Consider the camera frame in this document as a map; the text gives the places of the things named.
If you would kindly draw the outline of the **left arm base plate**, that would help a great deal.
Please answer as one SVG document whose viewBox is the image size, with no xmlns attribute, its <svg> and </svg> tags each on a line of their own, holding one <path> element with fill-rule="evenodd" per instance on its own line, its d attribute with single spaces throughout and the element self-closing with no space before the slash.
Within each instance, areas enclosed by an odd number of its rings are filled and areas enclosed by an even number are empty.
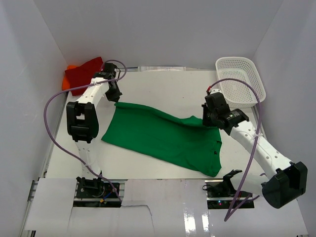
<svg viewBox="0 0 316 237">
<path fill-rule="evenodd" d="M 120 208 L 123 197 L 123 183 L 105 182 L 101 178 L 86 179 L 77 177 L 77 186 L 74 196 L 73 207 L 90 208 Z"/>
</svg>

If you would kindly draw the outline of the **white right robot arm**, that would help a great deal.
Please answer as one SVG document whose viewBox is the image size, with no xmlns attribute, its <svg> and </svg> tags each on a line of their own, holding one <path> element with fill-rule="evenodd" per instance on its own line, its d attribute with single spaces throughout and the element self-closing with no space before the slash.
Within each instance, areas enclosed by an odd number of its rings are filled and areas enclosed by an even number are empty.
<svg viewBox="0 0 316 237">
<path fill-rule="evenodd" d="M 264 176 L 248 174 L 242 191 L 263 196 L 279 209 L 306 192 L 308 169 L 277 151 L 264 137 L 256 134 L 249 117 L 240 109 L 231 110 L 224 95 L 216 89 L 205 97 L 202 122 L 224 130 L 239 142 L 261 166 Z"/>
</svg>

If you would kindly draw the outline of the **green t shirt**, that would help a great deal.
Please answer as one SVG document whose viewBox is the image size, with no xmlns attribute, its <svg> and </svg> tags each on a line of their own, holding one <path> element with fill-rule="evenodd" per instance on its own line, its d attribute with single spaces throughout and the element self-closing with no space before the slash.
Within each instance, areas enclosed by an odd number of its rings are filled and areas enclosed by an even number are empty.
<svg viewBox="0 0 316 237">
<path fill-rule="evenodd" d="M 115 103 L 102 141 L 215 177 L 220 163 L 221 135 L 195 116 L 177 118 L 158 109 Z"/>
</svg>

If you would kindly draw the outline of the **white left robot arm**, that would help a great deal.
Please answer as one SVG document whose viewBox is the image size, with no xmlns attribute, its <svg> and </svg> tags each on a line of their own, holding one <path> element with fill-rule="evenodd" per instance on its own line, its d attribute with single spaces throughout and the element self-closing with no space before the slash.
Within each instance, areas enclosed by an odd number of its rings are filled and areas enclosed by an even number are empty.
<svg viewBox="0 0 316 237">
<path fill-rule="evenodd" d="M 96 107 L 103 97 L 118 102 L 122 95 L 116 79 L 120 69 L 113 63 L 104 63 L 101 71 L 93 75 L 91 86 L 74 102 L 66 105 L 67 132 L 74 140 L 79 158 L 83 161 L 82 177 L 96 179 L 102 170 L 96 157 L 95 139 L 99 133 Z"/>
</svg>

